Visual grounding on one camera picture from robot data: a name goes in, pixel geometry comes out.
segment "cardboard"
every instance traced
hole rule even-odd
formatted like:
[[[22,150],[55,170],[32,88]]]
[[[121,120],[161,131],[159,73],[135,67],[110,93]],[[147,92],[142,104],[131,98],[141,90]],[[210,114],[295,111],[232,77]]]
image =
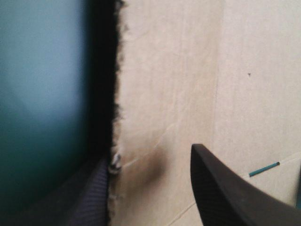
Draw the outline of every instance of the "cardboard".
[[[295,0],[125,2],[112,149],[122,170],[110,185],[111,225],[201,225],[190,184],[193,143],[294,204],[300,10]]]

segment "torn cardboard edge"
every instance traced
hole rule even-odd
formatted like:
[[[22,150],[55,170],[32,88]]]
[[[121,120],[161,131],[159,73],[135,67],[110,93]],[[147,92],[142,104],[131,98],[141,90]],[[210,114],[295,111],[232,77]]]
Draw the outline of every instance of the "torn cardboard edge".
[[[117,44],[117,54],[116,54],[116,81],[115,81],[115,92],[114,92],[114,119],[113,119],[113,136],[112,136],[112,147],[111,147],[111,163],[109,166],[110,180],[109,180],[109,195],[108,195],[108,215],[109,223],[111,225],[111,219],[115,216],[116,202],[119,196],[116,192],[116,183],[119,180],[119,173],[121,171],[121,155],[118,153],[119,150],[119,136],[120,136],[120,120],[121,107],[119,105],[119,88],[120,88],[120,73],[123,63],[124,53],[123,53],[123,34],[127,27],[122,19],[122,9],[126,6],[123,0],[115,1],[115,19],[117,21],[117,34],[118,34],[118,44]]]

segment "black plastic object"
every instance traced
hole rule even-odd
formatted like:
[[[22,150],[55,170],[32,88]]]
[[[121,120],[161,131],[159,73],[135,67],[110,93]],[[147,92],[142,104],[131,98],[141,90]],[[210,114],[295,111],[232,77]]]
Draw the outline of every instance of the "black plastic object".
[[[301,211],[241,179],[205,146],[191,149],[191,183],[204,226],[301,226]]]

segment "blue-green object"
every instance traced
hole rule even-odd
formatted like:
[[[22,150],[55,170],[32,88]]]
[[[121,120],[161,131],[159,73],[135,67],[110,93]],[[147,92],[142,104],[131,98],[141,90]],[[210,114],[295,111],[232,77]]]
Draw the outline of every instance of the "blue-green object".
[[[84,2],[0,0],[0,218],[85,159]]]
[[[259,174],[259,173],[262,173],[262,172],[264,172],[266,170],[269,170],[269,169],[271,169],[271,168],[273,168],[275,166],[279,166],[279,165],[280,165],[280,162],[273,163],[273,164],[271,164],[269,166],[263,167],[261,169],[258,169],[258,170],[255,170],[255,171],[249,173],[249,176],[253,177],[253,176],[255,176],[255,175]]]

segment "brown cardboard surface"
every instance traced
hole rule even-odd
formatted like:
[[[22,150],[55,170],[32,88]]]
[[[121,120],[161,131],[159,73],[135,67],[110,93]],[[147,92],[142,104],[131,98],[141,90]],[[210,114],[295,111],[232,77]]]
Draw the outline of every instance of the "brown cardboard surface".
[[[294,203],[301,147],[298,15],[296,0],[125,2],[113,149],[122,170],[110,186],[111,225],[200,225],[190,185],[192,143]],[[277,161],[282,164],[248,178]]]
[[[300,152],[300,14],[295,0],[225,1],[212,150],[238,174]],[[292,204],[300,165],[279,168],[251,181]]]

